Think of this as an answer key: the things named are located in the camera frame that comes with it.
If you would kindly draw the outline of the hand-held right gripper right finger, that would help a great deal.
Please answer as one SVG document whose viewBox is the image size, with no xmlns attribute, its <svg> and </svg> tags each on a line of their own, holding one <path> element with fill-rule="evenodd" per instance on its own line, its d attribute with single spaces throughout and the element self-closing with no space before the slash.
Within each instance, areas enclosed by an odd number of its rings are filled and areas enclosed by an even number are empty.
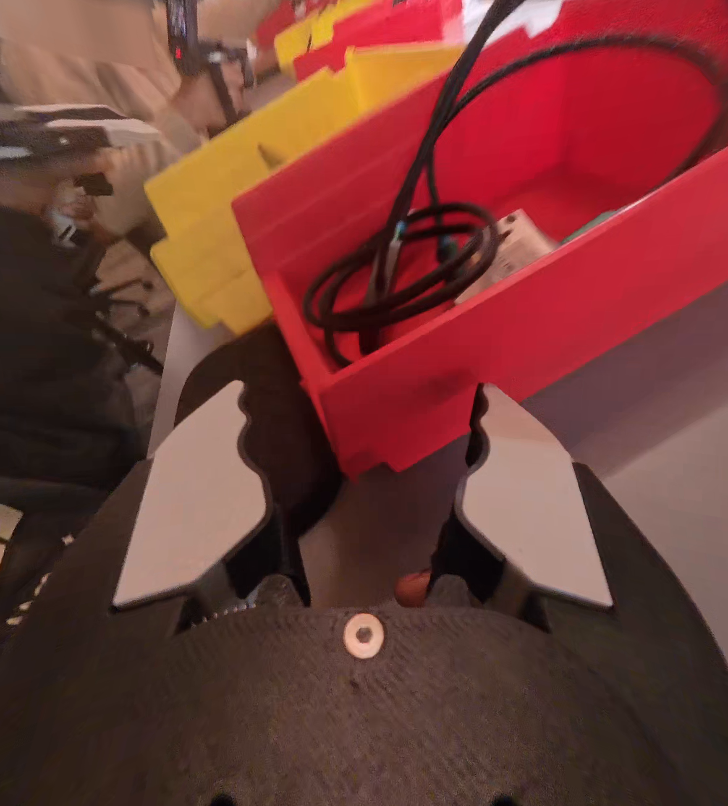
<svg viewBox="0 0 728 806">
<path fill-rule="evenodd" d="M 502 608 L 542 593 L 593 608 L 614 606 L 571 454 L 492 384 L 479 390 L 474 463 L 460 482 L 458 521 L 496 559 Z"/>
</svg>

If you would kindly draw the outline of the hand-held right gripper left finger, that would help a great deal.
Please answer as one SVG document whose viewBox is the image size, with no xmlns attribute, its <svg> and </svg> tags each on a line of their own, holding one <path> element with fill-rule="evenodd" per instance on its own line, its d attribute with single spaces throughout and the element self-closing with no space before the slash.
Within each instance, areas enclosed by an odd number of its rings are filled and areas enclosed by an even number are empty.
<svg viewBox="0 0 728 806">
<path fill-rule="evenodd" d="M 235 380 L 158 446 L 113 595 L 116 610 L 176 596 L 223 610 L 240 596 L 228 563 L 275 513 L 270 484 L 246 453 L 249 428 L 246 385 Z"/>
</svg>

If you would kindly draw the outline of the red plastic bin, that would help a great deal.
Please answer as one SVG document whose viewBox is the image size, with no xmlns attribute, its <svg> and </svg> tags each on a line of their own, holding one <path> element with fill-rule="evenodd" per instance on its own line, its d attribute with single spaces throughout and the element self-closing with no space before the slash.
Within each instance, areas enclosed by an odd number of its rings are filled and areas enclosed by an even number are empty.
<svg viewBox="0 0 728 806">
<path fill-rule="evenodd" d="M 397 325 L 351 364 L 307 323 L 309 285 L 387 221 L 445 76 L 363 118 L 232 202 L 325 430 L 349 476 L 401 470 L 464 433 L 475 386 L 523 400 L 728 281 L 728 146 L 659 186 L 697 146 L 718 95 L 676 55 L 591 49 L 500 81 L 440 136 L 443 202 L 546 234 L 606 222 L 478 294 Z"/>
<path fill-rule="evenodd" d="M 373 1 L 372 5 L 337 22 L 332 41 L 295 62 L 298 81 L 323 68 L 343 69 L 351 48 L 454 42 L 463 31 L 462 1 Z M 274 54 L 274 38 L 305 13 L 300 2 L 281 2 L 258 27 L 255 43 Z"/>
</svg>

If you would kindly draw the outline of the silver HDMI splitter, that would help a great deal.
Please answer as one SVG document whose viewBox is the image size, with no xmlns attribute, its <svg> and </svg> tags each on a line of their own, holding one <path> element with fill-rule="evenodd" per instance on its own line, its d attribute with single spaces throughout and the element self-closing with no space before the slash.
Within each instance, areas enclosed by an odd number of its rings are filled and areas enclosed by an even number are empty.
<svg viewBox="0 0 728 806">
<path fill-rule="evenodd" d="M 454 300 L 462 305 L 487 291 L 531 263 L 559 247 L 559 242 L 545 234 L 522 209 L 518 208 L 498 221 L 500 245 L 487 271 Z"/>
</svg>

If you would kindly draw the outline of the person's right hand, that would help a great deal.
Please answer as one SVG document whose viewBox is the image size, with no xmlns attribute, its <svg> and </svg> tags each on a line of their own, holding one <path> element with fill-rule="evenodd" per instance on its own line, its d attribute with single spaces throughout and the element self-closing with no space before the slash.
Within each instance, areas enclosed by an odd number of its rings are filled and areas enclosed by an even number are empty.
<svg viewBox="0 0 728 806">
<path fill-rule="evenodd" d="M 431 576 L 429 568 L 401 576 L 396 580 L 393 589 L 395 602 L 406 609 L 423 607 Z"/>
</svg>

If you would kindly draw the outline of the yellow plastic bin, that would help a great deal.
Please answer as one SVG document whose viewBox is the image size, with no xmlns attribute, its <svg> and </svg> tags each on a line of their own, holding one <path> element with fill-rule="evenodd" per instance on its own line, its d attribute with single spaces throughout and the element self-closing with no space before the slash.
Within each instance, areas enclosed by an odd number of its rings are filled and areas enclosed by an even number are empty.
<svg viewBox="0 0 728 806">
<path fill-rule="evenodd" d="M 453 66 L 463 45 L 351 47 L 148 180 L 165 236 L 152 262 L 188 316 L 243 335 L 272 315 L 232 203 L 364 118 Z"/>
<path fill-rule="evenodd" d="M 273 47 L 281 73 L 296 74 L 296 60 L 311 50 L 328 45 L 337 22 L 372 5 L 373 1 L 300 2 L 306 11 L 279 32 Z"/>
</svg>

